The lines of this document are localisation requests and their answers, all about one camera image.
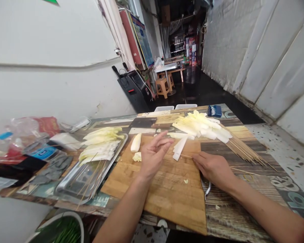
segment wooden cutting board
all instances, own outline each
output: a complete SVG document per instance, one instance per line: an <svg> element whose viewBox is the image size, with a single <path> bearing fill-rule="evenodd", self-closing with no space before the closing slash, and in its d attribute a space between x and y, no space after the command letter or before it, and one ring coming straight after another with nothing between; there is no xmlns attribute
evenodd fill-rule
<svg viewBox="0 0 304 243"><path fill-rule="evenodd" d="M142 136L141 148L152 139L152 136ZM152 181L144 210L206 235L205 199L199 170L189 158L181 157L178 162L172 158L173 146L178 141L179 139L175 139L163 159L162 167ZM132 142L133 139L109 175L101 189L102 192L122 198L136 177L141 162L132 159L134 156L130 150ZM191 156L200 151L199 141L187 140L182 154Z"/></svg>

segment left hand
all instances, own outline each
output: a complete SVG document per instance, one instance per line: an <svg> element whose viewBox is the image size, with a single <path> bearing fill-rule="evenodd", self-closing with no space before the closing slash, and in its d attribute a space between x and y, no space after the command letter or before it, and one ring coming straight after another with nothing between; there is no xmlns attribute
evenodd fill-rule
<svg viewBox="0 0 304 243"><path fill-rule="evenodd" d="M146 179L152 179L160 169L163 158L174 142L171 138L164 138L168 131L158 134L150 143L144 145L141 150L142 165L139 175Z"/></svg>

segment stainless steel tray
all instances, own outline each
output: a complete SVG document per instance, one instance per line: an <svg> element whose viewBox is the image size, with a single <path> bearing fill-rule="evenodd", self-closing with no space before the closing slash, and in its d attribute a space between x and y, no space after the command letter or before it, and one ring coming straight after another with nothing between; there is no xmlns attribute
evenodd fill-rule
<svg viewBox="0 0 304 243"><path fill-rule="evenodd" d="M75 204L88 202L95 195L128 139L128 135L125 133L119 135L123 135L124 138L121 139L121 142L116 147L115 154L111 160L92 161L84 165L80 165L78 161L57 185L54 195L58 196L61 200Z"/></svg>

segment orange stool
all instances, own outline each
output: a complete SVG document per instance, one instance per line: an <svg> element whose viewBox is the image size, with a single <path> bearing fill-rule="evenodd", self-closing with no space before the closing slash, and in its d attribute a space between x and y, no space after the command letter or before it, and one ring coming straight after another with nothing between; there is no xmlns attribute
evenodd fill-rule
<svg viewBox="0 0 304 243"><path fill-rule="evenodd" d="M165 99L168 98L167 93L170 92L170 88L168 87L168 89L166 89L166 84L168 85L166 78L159 78L155 81L155 85L156 85L156 89L157 89L156 95L158 97L161 94L164 96Z"/></svg>
<svg viewBox="0 0 304 243"><path fill-rule="evenodd" d="M168 73L168 78L170 82L170 89L172 91L172 87L175 87L175 82L173 81L172 73Z"/></svg>

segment curtain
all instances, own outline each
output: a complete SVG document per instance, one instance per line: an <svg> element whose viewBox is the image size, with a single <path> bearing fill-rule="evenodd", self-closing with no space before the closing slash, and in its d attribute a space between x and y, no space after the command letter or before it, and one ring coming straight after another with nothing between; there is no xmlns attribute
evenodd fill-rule
<svg viewBox="0 0 304 243"><path fill-rule="evenodd" d="M169 36L172 35L174 32L176 32L180 28L182 22L183 22L183 19L172 21L170 23L170 26L167 26L167 27L163 27L162 25L160 25L162 49L163 49L164 57L166 59L171 57Z"/></svg>
<svg viewBox="0 0 304 243"><path fill-rule="evenodd" d="M114 37L116 46L121 50L121 57L123 62L126 63L129 70L134 70L133 67L135 67L135 65L132 52L129 47L127 35L118 11L116 1L98 0L98 6L103 18L107 21L106 24L108 25L112 36Z"/></svg>

